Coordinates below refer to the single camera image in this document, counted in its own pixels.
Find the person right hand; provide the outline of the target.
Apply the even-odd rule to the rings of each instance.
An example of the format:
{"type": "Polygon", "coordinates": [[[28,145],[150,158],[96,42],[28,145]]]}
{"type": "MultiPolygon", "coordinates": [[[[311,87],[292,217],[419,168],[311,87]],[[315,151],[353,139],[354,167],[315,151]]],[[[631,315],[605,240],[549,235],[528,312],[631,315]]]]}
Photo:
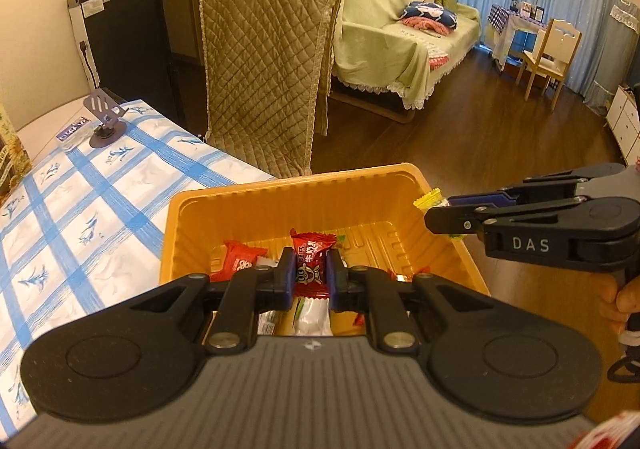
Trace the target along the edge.
{"type": "Polygon", "coordinates": [[[623,287],[606,273],[593,273],[591,281],[601,318],[616,335],[622,334],[630,316],[639,311],[639,278],[623,287]]]}

